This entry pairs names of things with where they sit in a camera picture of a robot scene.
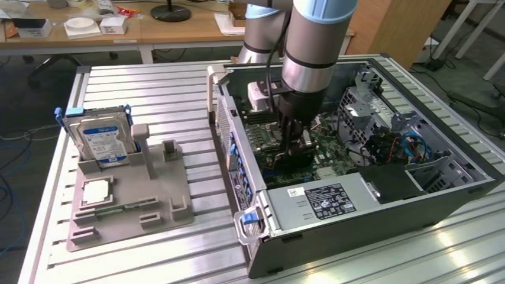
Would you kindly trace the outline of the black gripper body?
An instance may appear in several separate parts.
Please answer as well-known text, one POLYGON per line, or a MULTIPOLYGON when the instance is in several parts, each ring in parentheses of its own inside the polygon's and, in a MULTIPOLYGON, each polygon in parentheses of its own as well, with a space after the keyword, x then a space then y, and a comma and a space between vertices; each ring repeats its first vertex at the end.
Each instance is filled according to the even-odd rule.
POLYGON ((300 92, 290 88, 276 91, 279 121, 311 122, 320 112, 327 89, 318 92, 300 92))

